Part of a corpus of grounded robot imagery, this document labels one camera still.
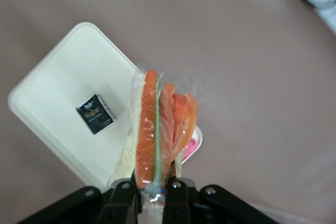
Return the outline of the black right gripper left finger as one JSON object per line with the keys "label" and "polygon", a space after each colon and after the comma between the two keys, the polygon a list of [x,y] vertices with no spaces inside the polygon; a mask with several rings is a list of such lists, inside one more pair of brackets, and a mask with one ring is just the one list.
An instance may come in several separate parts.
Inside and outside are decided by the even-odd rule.
{"label": "black right gripper left finger", "polygon": [[120,179],[102,193],[83,187],[19,223],[137,223],[139,192],[131,179]]}

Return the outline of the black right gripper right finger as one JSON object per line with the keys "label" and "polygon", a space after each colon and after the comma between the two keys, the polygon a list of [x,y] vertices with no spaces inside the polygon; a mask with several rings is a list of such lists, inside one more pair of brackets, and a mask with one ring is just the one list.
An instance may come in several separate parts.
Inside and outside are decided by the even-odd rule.
{"label": "black right gripper right finger", "polygon": [[170,178],[166,191],[164,223],[276,223],[219,185]]}

